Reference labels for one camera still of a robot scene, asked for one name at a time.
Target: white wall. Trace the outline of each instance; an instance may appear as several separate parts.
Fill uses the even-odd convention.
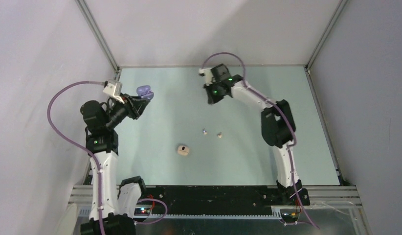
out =
[[[53,234],[88,157],[48,125],[62,87],[113,72],[73,0],[0,1],[0,235]],[[98,86],[57,100],[57,127],[84,142],[79,109]]]
[[[220,51],[250,65],[304,65],[339,0],[87,2],[121,66],[200,65]]]
[[[350,1],[311,76],[374,234],[402,234],[402,0]]]

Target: purple object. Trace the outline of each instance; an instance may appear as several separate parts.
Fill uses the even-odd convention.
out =
[[[154,93],[151,91],[151,86],[145,85],[145,86],[140,86],[136,89],[136,93],[138,96],[144,99],[152,99],[154,98]]]

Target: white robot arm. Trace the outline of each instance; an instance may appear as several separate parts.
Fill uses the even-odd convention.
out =
[[[288,148],[293,158],[292,152],[292,136],[289,129],[281,118],[276,120],[276,116],[280,117],[279,112],[274,109],[274,105],[279,105],[288,117],[289,123],[294,127],[294,121],[291,116],[289,104],[286,101],[277,102],[266,98],[261,92],[253,88],[247,81],[239,75],[231,76],[228,68],[220,64],[214,68],[205,68],[199,70],[199,75],[205,78],[204,88],[207,91],[208,103],[215,104],[219,102],[225,95],[240,100],[262,115],[262,135],[265,141],[272,146],[277,164],[277,182],[284,188],[293,186],[291,179],[291,164]],[[296,184],[299,177],[294,166],[294,183]]]
[[[139,198],[146,190],[137,176],[122,181],[119,193],[116,188],[118,136],[115,127],[126,117],[138,119],[154,93],[150,86],[137,88],[137,96],[120,92],[122,84],[113,80],[105,83],[103,92],[112,99],[104,110],[95,100],[86,102],[80,109],[86,128],[86,148],[94,154],[90,158],[93,176],[93,201],[90,222],[81,225],[82,234],[101,234],[99,219],[110,234],[134,235],[134,213]]]

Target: cable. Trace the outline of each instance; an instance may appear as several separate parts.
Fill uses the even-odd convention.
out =
[[[297,204],[299,204],[299,203],[297,202],[297,199],[295,199],[294,204],[295,204],[294,211],[295,211],[296,213],[299,213],[299,212],[297,211]]]
[[[85,147],[81,146],[80,144],[74,142],[73,140],[69,139],[67,136],[65,136],[63,133],[61,133],[57,127],[54,125],[53,121],[51,120],[51,107],[53,106],[54,101],[57,99],[57,97],[59,95],[61,95],[63,92],[67,91],[68,89],[77,86],[77,85],[82,85],[82,84],[95,84],[95,85],[101,85],[104,86],[104,82],[95,82],[95,81],[83,81],[83,82],[75,82],[71,85],[68,85],[66,87],[64,87],[63,89],[61,89],[61,91],[57,92],[53,98],[50,100],[48,107],[47,107],[47,119],[48,119],[48,123],[50,124],[51,128],[53,128],[53,130],[59,135],[61,136],[63,139],[65,139],[67,142],[73,144],[74,146],[86,151],[91,158],[93,158],[94,162],[96,163],[96,167],[97,167],[97,177],[98,177],[98,205],[99,208],[97,209],[99,211],[99,226],[100,226],[100,232],[102,235],[106,235],[105,233],[105,229],[103,226],[103,213],[102,213],[102,209],[101,206],[103,205],[102,203],[102,174],[100,172],[100,164],[99,164],[99,160],[97,159],[97,157],[88,149],[86,149]]]
[[[309,222],[295,222],[295,223],[286,223],[286,221],[284,219],[279,220],[280,223],[284,224],[284,226],[288,226],[288,225],[298,225],[298,224],[309,224],[312,225]]]
[[[217,55],[222,55],[222,54],[234,56],[234,57],[236,57],[236,58],[240,61],[240,64],[241,64],[241,66],[243,67],[243,80],[242,80],[242,82],[243,82],[244,88],[246,88],[248,91],[250,91],[251,93],[253,93],[255,96],[259,97],[262,101],[264,101],[264,102],[266,102],[266,103],[272,105],[272,106],[279,112],[280,116],[281,116],[281,117],[283,118],[283,120],[285,121],[285,123],[286,123],[286,125],[287,125],[287,127],[288,127],[288,129],[289,129],[289,131],[290,131],[290,133],[291,133],[291,135],[292,135],[292,137],[293,137],[293,143],[287,145],[287,150],[288,150],[288,153],[289,153],[289,160],[290,160],[290,167],[291,167],[291,178],[292,178],[292,184],[293,184],[294,193],[295,193],[295,195],[296,195],[296,198],[297,198],[298,201],[299,201],[299,205],[300,205],[301,208],[303,209],[303,213],[306,215],[306,217],[308,218],[309,222],[310,222],[315,228],[320,229],[320,228],[312,221],[312,219],[309,217],[309,215],[308,215],[306,209],[303,207],[302,200],[301,200],[300,197],[299,197],[299,192],[297,191],[296,183],[295,183],[295,180],[294,180],[293,156],[292,156],[291,151],[290,151],[290,148],[293,147],[293,146],[295,146],[295,145],[297,144],[297,139],[296,139],[296,135],[295,135],[295,133],[294,133],[294,131],[293,131],[293,128],[292,128],[292,126],[290,125],[290,123],[289,123],[289,121],[288,121],[288,118],[287,118],[286,115],[282,112],[282,110],[281,110],[275,103],[273,103],[269,98],[267,98],[267,97],[261,95],[260,93],[256,92],[255,90],[253,90],[253,89],[251,89],[250,87],[247,86],[247,84],[246,84],[246,66],[245,66],[244,62],[242,61],[242,59],[241,59],[240,57],[238,57],[237,55],[235,55],[235,54],[233,54],[233,53],[230,53],[230,52],[219,52],[219,53],[212,54],[212,55],[210,55],[210,56],[204,61],[204,63],[202,64],[202,67],[201,67],[201,68],[203,69],[204,66],[205,66],[205,64],[206,64],[206,63],[208,62],[208,60],[210,60],[212,57],[217,56]]]
[[[163,207],[165,208],[165,213],[161,216],[161,218],[159,218],[159,219],[157,219],[157,220],[154,220],[154,221],[151,221],[151,222],[148,222],[148,223],[136,222],[137,224],[145,224],[145,225],[155,224],[155,223],[161,221],[161,220],[166,216],[166,214],[168,213],[168,207],[167,207],[166,204],[165,204],[164,202],[162,202],[161,200],[154,199],[154,198],[144,198],[144,199],[139,199],[137,202],[139,203],[139,202],[145,202],[145,201],[151,201],[151,202],[159,202],[159,203],[161,203],[161,204],[163,205]]]
[[[296,198],[296,205],[298,206],[298,204],[299,204],[299,201],[298,201],[297,198]]]
[[[152,207],[150,208],[150,210],[152,211],[152,209],[155,207],[155,201],[153,201],[152,202]]]

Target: metal corner post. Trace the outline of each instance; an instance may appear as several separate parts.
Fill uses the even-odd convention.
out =
[[[305,68],[304,72],[305,72],[306,77],[308,79],[309,88],[310,88],[312,96],[313,96],[313,101],[314,101],[315,106],[316,106],[316,111],[318,113],[320,123],[322,124],[322,130],[323,130],[323,133],[325,134],[325,139],[326,139],[326,142],[328,144],[328,148],[329,148],[329,151],[331,153],[332,160],[334,162],[335,168],[336,168],[336,170],[337,170],[337,172],[339,174],[340,179],[343,180],[343,178],[342,178],[343,175],[342,175],[342,172],[341,172],[341,169],[340,169],[341,166],[340,166],[340,163],[339,163],[340,161],[339,161],[337,155],[335,154],[335,150],[334,150],[334,147],[333,147],[333,144],[332,144],[331,136],[330,136],[330,134],[328,132],[328,127],[326,125],[325,117],[323,116],[323,112],[322,112],[322,109],[321,109],[321,106],[320,106],[320,103],[319,103],[319,99],[317,97],[316,90],[315,90],[315,87],[313,85],[311,75],[309,73],[310,71],[307,68]]]
[[[108,59],[111,67],[113,68],[113,71],[115,73],[118,73],[119,71],[119,65],[116,63],[114,56],[112,52],[110,51],[110,48],[103,37],[102,32],[99,29],[99,26],[97,26],[96,20],[94,19],[89,6],[86,3],[86,0],[76,0],[77,5],[79,6],[80,11],[82,12],[83,16],[85,17],[85,20],[87,21],[87,24],[89,25],[93,35],[96,37],[97,43],[103,50],[103,53],[105,54],[106,58]]]
[[[312,55],[311,55],[309,61],[307,62],[306,66],[305,66],[307,69],[310,69],[312,67],[312,65],[314,64],[315,59],[317,58],[320,50],[322,49],[323,45],[326,42],[326,39],[332,32],[334,25],[336,24],[338,18],[342,14],[342,12],[348,2],[349,2],[349,0],[340,0],[338,6],[335,9],[334,14],[332,15],[331,19],[328,22],[328,25],[325,28],[325,31],[323,31],[322,36],[319,39],[319,42],[317,43],[315,49],[312,52]]]

